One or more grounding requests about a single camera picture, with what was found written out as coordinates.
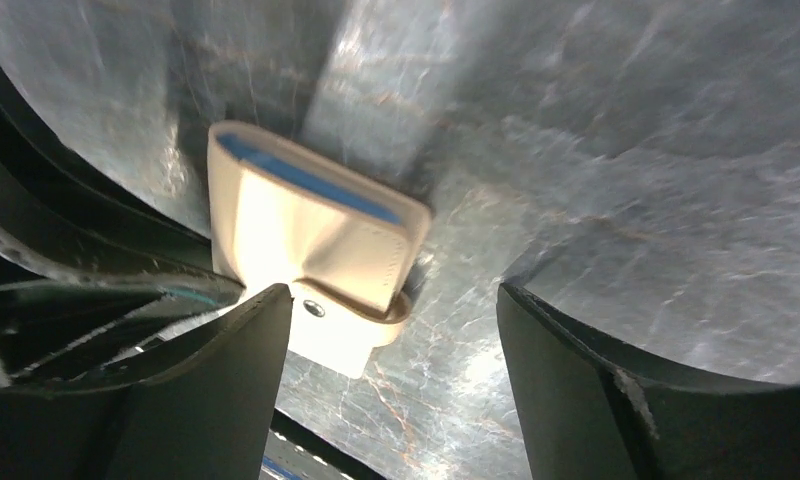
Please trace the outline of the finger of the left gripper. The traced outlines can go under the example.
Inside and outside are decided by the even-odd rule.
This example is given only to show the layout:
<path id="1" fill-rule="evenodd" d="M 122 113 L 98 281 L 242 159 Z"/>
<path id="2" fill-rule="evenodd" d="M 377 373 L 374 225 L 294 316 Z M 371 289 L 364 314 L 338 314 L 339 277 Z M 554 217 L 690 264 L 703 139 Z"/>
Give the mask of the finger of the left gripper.
<path id="1" fill-rule="evenodd" d="M 242 291 L 207 239 L 64 146 L 0 67 L 0 385 L 81 377 Z"/>

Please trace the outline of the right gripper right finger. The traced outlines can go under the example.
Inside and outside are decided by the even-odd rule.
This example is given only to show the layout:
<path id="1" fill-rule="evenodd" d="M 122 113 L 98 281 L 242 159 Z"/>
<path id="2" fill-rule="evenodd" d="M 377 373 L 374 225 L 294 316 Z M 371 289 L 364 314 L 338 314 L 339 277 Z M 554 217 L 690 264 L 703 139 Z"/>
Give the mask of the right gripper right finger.
<path id="1" fill-rule="evenodd" d="M 497 323 L 536 479 L 800 479 L 800 385 L 690 367 L 504 283 Z"/>

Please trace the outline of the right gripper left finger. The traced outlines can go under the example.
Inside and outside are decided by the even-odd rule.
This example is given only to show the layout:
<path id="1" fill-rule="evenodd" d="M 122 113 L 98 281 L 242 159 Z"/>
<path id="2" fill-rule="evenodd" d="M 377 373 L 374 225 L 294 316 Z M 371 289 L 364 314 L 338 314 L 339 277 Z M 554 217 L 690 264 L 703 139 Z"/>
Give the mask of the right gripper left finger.
<path id="1" fill-rule="evenodd" d="M 274 284 L 90 376 L 0 388 L 0 479 L 256 479 L 293 297 Z"/>

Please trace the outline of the beige leather card holder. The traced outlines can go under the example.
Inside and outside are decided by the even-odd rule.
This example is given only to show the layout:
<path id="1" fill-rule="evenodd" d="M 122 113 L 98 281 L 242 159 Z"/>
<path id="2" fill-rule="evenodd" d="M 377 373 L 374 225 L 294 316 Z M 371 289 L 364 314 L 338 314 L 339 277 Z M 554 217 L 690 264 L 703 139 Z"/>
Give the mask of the beige leather card holder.
<path id="1" fill-rule="evenodd" d="M 423 203 L 258 126 L 208 132 L 212 255 L 248 294 L 286 284 L 289 349 L 350 378 L 391 344 L 432 223 Z"/>

